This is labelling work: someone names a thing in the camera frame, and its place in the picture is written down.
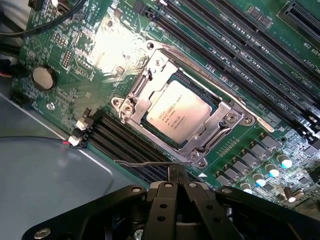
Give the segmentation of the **silver CPU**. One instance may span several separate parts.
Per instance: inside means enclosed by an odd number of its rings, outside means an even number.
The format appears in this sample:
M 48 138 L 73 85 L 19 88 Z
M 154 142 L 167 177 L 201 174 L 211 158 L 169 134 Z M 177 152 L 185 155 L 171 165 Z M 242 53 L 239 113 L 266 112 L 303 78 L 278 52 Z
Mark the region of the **silver CPU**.
M 146 120 L 178 144 L 182 144 L 210 116 L 212 107 L 178 81 L 164 90 Z

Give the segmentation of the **metal CPU socket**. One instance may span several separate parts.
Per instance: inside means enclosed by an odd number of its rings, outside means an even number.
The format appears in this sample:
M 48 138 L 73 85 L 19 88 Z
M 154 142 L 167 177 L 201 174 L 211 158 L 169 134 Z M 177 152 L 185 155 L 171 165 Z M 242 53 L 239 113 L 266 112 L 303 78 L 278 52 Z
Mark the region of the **metal CPU socket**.
M 124 98 L 114 97 L 112 105 L 121 122 L 148 136 L 157 144 L 173 150 L 175 156 L 187 158 L 199 168 L 207 166 L 206 155 L 237 126 L 252 126 L 255 118 L 234 100 L 211 85 L 192 68 L 174 60 L 163 50 L 146 47 L 147 62 Z M 210 116 L 185 140 L 178 144 L 147 121 L 147 114 L 172 81 L 198 95 L 212 107 Z

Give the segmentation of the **thin metal locking lever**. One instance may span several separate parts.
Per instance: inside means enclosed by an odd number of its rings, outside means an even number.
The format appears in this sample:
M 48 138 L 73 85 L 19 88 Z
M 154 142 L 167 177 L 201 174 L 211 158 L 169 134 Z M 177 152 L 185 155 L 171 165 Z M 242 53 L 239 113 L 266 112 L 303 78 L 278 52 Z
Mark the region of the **thin metal locking lever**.
M 181 160 L 175 156 L 175 151 L 166 150 L 166 146 L 158 144 L 148 136 L 143 135 L 131 126 L 112 119 L 107 124 L 112 131 L 113 144 L 117 148 L 114 151 L 114 161 L 130 166 L 169 166 L 169 165 L 193 165 L 193 161 L 187 158 Z

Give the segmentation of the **silver capacitor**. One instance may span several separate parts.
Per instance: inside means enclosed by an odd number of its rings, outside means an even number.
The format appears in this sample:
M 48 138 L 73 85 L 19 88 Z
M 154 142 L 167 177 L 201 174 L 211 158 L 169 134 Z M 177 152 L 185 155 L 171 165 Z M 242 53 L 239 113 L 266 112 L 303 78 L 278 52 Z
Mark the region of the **silver capacitor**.
M 254 173 L 252 177 L 257 187 L 264 187 L 266 185 L 266 180 L 263 174 L 257 172 L 257 173 Z
M 268 175 L 272 178 L 276 178 L 279 176 L 280 172 L 277 169 L 276 165 L 273 163 L 267 163 L 265 165 L 265 169 L 268 172 Z
M 277 161 L 280 163 L 281 167 L 284 169 L 289 169 L 292 167 L 293 162 L 288 155 L 281 153 L 276 157 Z
M 252 193 L 253 193 L 251 184 L 248 183 L 248 182 L 243 182 L 243 183 L 241 183 L 241 184 L 240 184 L 240 188 L 241 188 L 244 192 L 246 192 L 246 193 L 248 193 L 248 194 L 252 194 Z

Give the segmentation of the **black RAM slot white latch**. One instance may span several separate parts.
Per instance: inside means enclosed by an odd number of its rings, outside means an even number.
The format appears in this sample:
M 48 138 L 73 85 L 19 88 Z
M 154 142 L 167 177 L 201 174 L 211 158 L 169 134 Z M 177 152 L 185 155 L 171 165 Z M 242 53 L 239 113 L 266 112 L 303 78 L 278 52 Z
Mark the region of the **black RAM slot white latch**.
M 78 148 L 93 146 L 116 164 L 129 168 L 164 168 L 173 162 L 160 149 L 133 133 L 111 114 L 86 108 L 73 132 Z
M 81 138 L 71 136 L 68 142 L 76 148 L 89 149 L 100 156 L 105 155 L 107 159 L 115 161 L 114 151 L 117 148 L 113 143 L 113 139 L 113 136 L 104 138 L 101 135 L 94 134 L 92 136 L 85 135 Z M 120 166 L 147 184 L 167 179 L 167 169 L 163 165 L 131 167 L 120 164 Z

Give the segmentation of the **brown capacitor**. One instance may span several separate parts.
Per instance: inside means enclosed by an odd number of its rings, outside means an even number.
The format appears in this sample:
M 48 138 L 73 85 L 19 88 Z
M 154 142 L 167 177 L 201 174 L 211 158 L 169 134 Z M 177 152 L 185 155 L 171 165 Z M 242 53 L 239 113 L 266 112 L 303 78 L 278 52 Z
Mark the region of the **brown capacitor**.
M 296 201 L 296 197 L 295 197 L 291 187 L 288 187 L 288 186 L 284 187 L 283 192 L 284 192 L 284 195 L 289 203 L 293 203 Z

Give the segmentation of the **grey-blue fan shroud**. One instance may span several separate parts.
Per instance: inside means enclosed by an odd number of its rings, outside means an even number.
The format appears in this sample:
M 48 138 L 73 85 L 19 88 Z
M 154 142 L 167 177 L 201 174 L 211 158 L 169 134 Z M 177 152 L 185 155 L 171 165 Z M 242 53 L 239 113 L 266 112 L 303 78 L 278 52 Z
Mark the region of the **grey-blue fan shroud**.
M 53 140 L 0 138 L 0 240 L 142 182 L 89 150 Z

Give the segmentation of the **long metal locking lever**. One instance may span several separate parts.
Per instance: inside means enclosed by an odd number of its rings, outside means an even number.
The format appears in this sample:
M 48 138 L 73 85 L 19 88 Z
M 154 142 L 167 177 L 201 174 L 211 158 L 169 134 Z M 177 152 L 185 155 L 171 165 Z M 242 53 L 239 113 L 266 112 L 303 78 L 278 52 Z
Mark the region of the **long metal locking lever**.
M 207 70 L 202 69 L 199 64 L 197 64 L 183 52 L 171 45 L 161 43 L 155 40 L 147 41 L 146 45 L 148 49 L 151 48 L 151 44 L 153 44 L 153 50 L 163 50 L 165 54 L 168 54 L 174 60 L 179 60 L 183 62 L 185 65 L 192 68 L 193 71 L 196 72 L 199 76 L 201 76 L 207 82 L 210 82 L 211 85 L 213 85 L 215 88 L 227 95 L 230 99 L 235 101 L 235 103 L 237 103 L 244 111 L 246 111 L 248 114 L 254 117 L 267 131 L 269 131 L 270 133 L 273 133 L 275 131 L 275 129 L 267 121 L 265 121 L 262 117 L 258 116 L 249 107 L 247 107 L 245 101 L 242 100 L 240 96 L 236 95 L 227 87 L 223 86 L 218 81 L 214 80 L 214 78 L 209 74 Z

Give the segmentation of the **green motherboard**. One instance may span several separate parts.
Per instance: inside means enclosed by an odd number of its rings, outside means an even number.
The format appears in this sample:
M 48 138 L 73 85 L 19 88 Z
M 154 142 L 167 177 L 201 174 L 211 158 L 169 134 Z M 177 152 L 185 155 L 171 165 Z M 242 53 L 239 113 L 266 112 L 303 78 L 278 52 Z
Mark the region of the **green motherboard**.
M 83 8 L 61 25 L 27 36 L 19 61 L 27 75 L 14 78 L 10 98 L 17 104 L 30 104 L 49 123 L 70 137 L 86 108 L 98 109 L 121 121 L 112 104 L 132 89 L 148 61 L 148 40 L 161 42 L 187 55 L 203 70 L 245 101 L 246 106 L 273 128 L 267 131 L 256 119 L 251 126 L 236 126 L 205 157 L 207 165 L 186 165 L 189 174 L 211 189 L 221 186 L 240 188 L 251 185 L 252 194 L 298 211 L 320 208 L 320 138 L 300 135 L 275 112 L 262 97 L 254 97 L 225 72 L 214 68 L 198 51 L 143 15 L 148 7 L 162 6 L 166 0 L 86 0 Z M 56 87 L 42 91 L 34 86 L 32 71 L 51 67 Z M 285 169 L 277 160 L 286 154 L 292 167 Z M 278 177 L 265 169 L 275 164 Z M 253 174 L 261 173 L 265 186 L 256 186 Z M 284 188 L 296 197 L 288 202 Z

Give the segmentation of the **silver coin battery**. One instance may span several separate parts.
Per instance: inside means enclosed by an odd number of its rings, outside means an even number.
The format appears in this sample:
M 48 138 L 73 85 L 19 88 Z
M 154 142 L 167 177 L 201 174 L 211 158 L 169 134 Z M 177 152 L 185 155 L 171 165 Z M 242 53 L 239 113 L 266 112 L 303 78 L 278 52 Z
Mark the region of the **silver coin battery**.
M 57 85 L 57 75 L 55 71 L 45 65 L 36 66 L 32 71 L 33 85 L 41 91 L 49 91 Z

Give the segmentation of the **black expansion slot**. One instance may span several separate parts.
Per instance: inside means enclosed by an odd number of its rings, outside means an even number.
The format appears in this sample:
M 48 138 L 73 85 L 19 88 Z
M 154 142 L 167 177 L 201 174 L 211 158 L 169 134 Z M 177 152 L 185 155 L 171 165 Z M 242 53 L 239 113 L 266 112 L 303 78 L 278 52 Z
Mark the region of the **black expansion slot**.
M 277 17 L 305 40 L 320 47 L 320 16 L 315 16 L 296 0 L 290 0 L 279 10 Z

